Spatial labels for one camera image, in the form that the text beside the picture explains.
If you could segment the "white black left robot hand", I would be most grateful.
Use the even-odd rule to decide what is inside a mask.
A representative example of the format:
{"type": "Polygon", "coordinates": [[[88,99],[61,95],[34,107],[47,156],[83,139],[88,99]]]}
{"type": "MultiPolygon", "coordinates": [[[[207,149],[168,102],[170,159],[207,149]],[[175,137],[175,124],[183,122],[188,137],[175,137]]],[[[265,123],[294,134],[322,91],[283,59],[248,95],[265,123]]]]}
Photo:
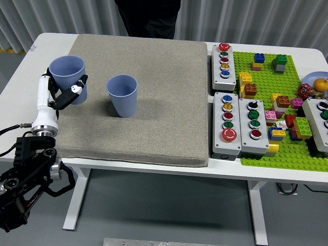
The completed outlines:
{"type": "Polygon", "coordinates": [[[32,123],[32,131],[50,131],[55,135],[58,131],[57,111],[62,110],[75,101],[83,92],[86,86],[88,76],[86,74],[71,87],[61,93],[59,97],[55,97],[58,86],[52,78],[50,71],[43,74],[38,82],[37,93],[37,117],[32,123]]]}

